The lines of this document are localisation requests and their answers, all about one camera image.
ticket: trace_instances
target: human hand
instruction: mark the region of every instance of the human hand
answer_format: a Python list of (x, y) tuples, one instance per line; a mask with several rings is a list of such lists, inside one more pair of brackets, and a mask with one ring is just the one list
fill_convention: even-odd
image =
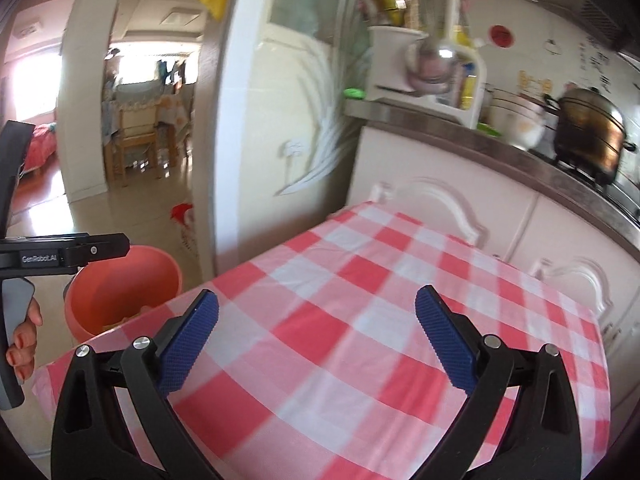
[(27, 319), (14, 330), (14, 344), (6, 351), (7, 362), (23, 381), (33, 374), (38, 326), (42, 326), (42, 314), (38, 302), (32, 299), (27, 309)]

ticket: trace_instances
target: metal screw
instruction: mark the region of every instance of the metal screw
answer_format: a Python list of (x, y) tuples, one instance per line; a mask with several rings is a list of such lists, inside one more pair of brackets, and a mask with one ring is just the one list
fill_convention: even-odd
[(151, 343), (151, 339), (143, 335), (133, 342), (133, 348), (135, 348), (136, 350), (142, 350), (148, 347), (149, 343)]
[(89, 353), (89, 351), (90, 351), (90, 350), (91, 350), (91, 349), (89, 348), (89, 345), (82, 345), (82, 346), (79, 346), (79, 347), (76, 349), (76, 355), (77, 355), (78, 357), (84, 357), (85, 355), (87, 355), (87, 354)]
[(488, 335), (484, 338), (484, 344), (489, 348), (500, 348), (502, 341), (497, 335)]
[(549, 355), (552, 355), (553, 357), (558, 357), (560, 355), (560, 351), (558, 347), (552, 343), (545, 345), (545, 351), (546, 353), (548, 353)]

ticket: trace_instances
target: kitchen counter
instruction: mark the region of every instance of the kitchen counter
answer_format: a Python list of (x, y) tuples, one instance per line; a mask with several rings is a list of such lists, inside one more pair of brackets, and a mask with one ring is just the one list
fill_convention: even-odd
[(558, 202), (640, 262), (640, 228), (593, 189), (530, 153), (456, 123), (381, 102), (347, 100), (344, 112), (369, 126), (455, 153)]

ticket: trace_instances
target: red round sticker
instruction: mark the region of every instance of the red round sticker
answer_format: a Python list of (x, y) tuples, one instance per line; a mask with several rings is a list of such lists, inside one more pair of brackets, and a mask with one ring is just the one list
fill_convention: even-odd
[(501, 48), (509, 48), (513, 45), (513, 34), (503, 25), (494, 25), (489, 29), (491, 41)]

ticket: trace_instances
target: wooden chair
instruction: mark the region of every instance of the wooden chair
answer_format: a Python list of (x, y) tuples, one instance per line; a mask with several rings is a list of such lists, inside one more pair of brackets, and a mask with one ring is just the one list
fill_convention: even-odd
[(158, 102), (142, 105), (123, 106), (120, 109), (120, 129), (115, 136), (116, 150), (120, 162), (122, 185), (127, 185), (127, 167), (125, 152), (127, 148), (147, 146), (149, 162), (156, 169), (156, 178), (160, 178), (158, 166)]

